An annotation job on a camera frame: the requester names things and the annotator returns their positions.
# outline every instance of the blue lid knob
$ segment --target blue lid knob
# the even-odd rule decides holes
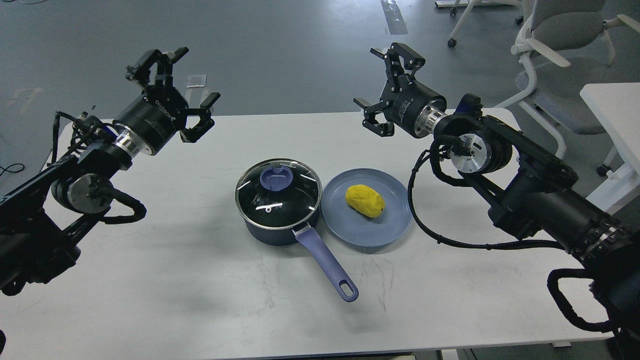
[[[279,192],[293,182],[293,172],[287,166],[268,167],[260,174],[260,184],[267,190]]]

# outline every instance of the white table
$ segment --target white table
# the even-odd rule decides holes
[[[515,123],[508,110],[488,113]],[[198,143],[174,138],[112,178],[146,205],[145,219],[99,224],[79,244],[75,267],[0,300],[8,337],[3,359],[294,357],[605,337],[570,325],[547,292],[552,269],[579,267],[564,252],[454,249],[413,222],[375,254],[334,238],[319,222],[360,290],[358,300],[344,302],[300,244],[272,247],[252,238],[234,202],[237,180],[259,161],[289,157],[325,184],[357,167],[406,184],[431,137],[416,140],[398,129],[379,138],[361,126],[359,113],[215,119]],[[504,186],[514,170],[497,181]],[[452,238],[511,240],[492,226],[475,191],[443,184],[426,167],[415,205],[427,224]],[[53,201],[45,208],[59,224],[75,218]],[[563,291],[578,314],[602,321],[587,284],[568,281]]]
[[[613,214],[640,194],[640,83],[587,84],[580,96],[624,161],[587,197],[601,210]]]

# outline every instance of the pot lid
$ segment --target pot lid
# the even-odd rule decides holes
[[[307,221],[320,206],[317,174],[291,159],[252,166],[238,180],[236,205],[245,220],[263,229],[285,229]]]

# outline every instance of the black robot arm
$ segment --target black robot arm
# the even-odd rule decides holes
[[[640,339],[640,231],[625,226],[573,191],[577,174],[521,132],[499,119],[484,116],[480,98],[467,94],[456,111],[446,115],[446,100],[415,80],[416,69],[409,69],[407,61],[404,67],[412,70],[411,74],[405,74],[399,66],[398,56],[421,59],[407,49],[398,43],[393,43],[385,54],[372,49],[385,60],[387,82],[378,104],[369,106],[359,98],[354,102],[364,109],[363,126],[377,135],[393,135],[394,124],[416,138],[433,135],[433,142],[418,158],[408,185],[409,205],[419,227],[438,243],[456,247],[564,249],[584,269],[559,269],[549,275],[548,288],[560,310],[581,329],[624,334],[630,340],[625,343],[631,344],[625,358],[637,358],[638,342],[633,339]],[[387,122],[378,123],[378,113],[384,113]],[[519,168],[502,189],[484,174],[505,166],[512,157],[512,148],[518,152]],[[459,177],[445,174],[440,168],[442,160],[452,161]],[[412,189],[416,173],[427,162],[438,179],[452,186],[473,187],[490,205],[488,215],[494,226],[516,241],[463,243],[437,234],[422,223],[413,209]],[[555,241],[526,240],[539,230],[546,231]],[[579,317],[559,291],[557,282],[565,277],[592,279],[591,291],[606,308],[610,320],[588,323]]]
[[[180,133],[183,142],[196,142],[214,125],[211,106],[220,98],[211,93],[199,108],[188,108],[173,86],[173,64],[189,49],[174,53],[147,51],[126,78],[142,88],[142,94],[112,124],[83,113],[75,118],[61,111],[54,119],[52,161],[41,173],[0,198],[0,288],[16,295],[27,282],[47,283],[76,263],[77,244],[97,224],[125,224],[144,218],[144,205],[114,188],[111,177],[127,170],[139,152],[157,154]],[[155,81],[150,84],[151,68]],[[199,116],[186,128],[187,116]],[[57,160],[60,118],[73,122],[71,144]],[[43,209],[47,194],[81,216],[61,229]],[[132,215],[108,217],[116,200],[132,209]]]

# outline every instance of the chair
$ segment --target chair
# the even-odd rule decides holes
[[[458,44],[458,41],[456,40],[456,35],[462,28],[462,24],[465,23],[469,14],[471,14],[471,10],[474,8],[474,6],[494,5],[494,4],[520,6],[522,8],[522,16],[516,19],[516,24],[518,25],[522,24],[523,21],[526,20],[531,14],[529,0],[494,0],[494,1],[493,0],[492,1],[468,0],[468,5],[465,8],[465,12],[462,13],[460,20],[458,20],[458,22],[456,23],[456,27],[453,28],[453,31],[449,35],[449,41],[447,41],[447,46],[455,47]],[[460,5],[460,0],[455,0],[451,8],[451,12],[450,12],[451,16],[455,16],[458,13],[459,5]]]
[[[515,45],[511,47],[511,53],[519,55],[525,69],[516,77],[516,86],[521,91],[496,107],[505,108],[518,103],[556,139],[558,158],[566,153],[564,138],[556,129],[558,125],[576,134],[605,132],[580,98],[582,87],[589,83],[633,81],[610,68],[615,50],[607,29],[628,25],[640,32],[640,24],[626,15],[603,21],[600,13],[603,5],[604,0],[537,0],[531,16],[516,37]],[[607,49],[605,64],[585,56],[565,59],[557,52],[583,48],[597,38],[604,41]],[[549,61],[534,66],[531,58],[537,55]],[[610,170],[616,154],[613,147],[598,168],[601,176]]]

